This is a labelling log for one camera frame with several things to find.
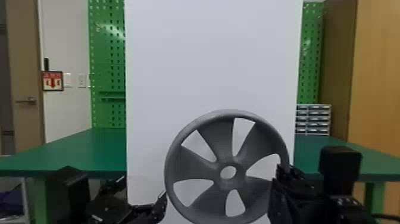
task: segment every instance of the fan blade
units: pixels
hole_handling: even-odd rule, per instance
[[[200,135],[220,161],[233,157],[232,136],[234,122],[234,119],[218,120],[198,129]]]
[[[221,190],[216,184],[204,191],[190,205],[190,208],[204,212],[205,214],[214,214],[216,216],[226,216],[226,200],[229,191]]]
[[[213,179],[217,173],[216,165],[207,161],[191,150],[183,147],[171,156],[170,173],[174,175],[174,182],[188,179]]]
[[[276,153],[274,140],[254,124],[244,140],[237,158],[239,163],[247,170],[258,160]]]
[[[267,206],[270,198],[271,181],[246,177],[246,184],[237,189],[246,209],[253,206]]]

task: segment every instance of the fire alarm sign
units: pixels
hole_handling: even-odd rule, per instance
[[[43,91],[64,91],[62,71],[43,71]]]

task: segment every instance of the hub hole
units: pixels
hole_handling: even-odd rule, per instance
[[[236,175],[236,168],[234,168],[233,166],[225,167],[220,173],[222,179],[231,179],[235,175]]]

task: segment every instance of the green table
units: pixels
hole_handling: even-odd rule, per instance
[[[296,136],[295,166],[310,179],[322,179],[318,172],[321,148],[347,146],[362,154],[360,182],[365,182],[364,204],[372,213],[382,213],[385,182],[400,181],[400,158],[327,136]]]
[[[360,181],[367,182],[366,205],[383,211],[385,182],[400,181],[400,158],[349,144],[327,136],[297,136],[295,166],[311,179],[318,172],[320,149],[326,145],[346,145],[363,156]],[[108,179],[126,173],[126,132],[124,129],[90,129],[45,144],[39,148],[0,159],[0,176],[35,179],[36,223],[46,224],[44,177],[64,166],[88,172],[90,178]]]
[[[46,224],[44,177],[64,166],[88,172],[92,179],[116,178],[126,173],[124,129],[89,129],[11,157],[0,159],[0,176],[34,178],[34,208],[38,224]]]

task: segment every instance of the light switch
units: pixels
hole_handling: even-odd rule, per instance
[[[64,87],[65,88],[72,88],[71,73],[64,72]]]
[[[79,73],[78,74],[78,88],[87,88],[88,78],[85,74]]]

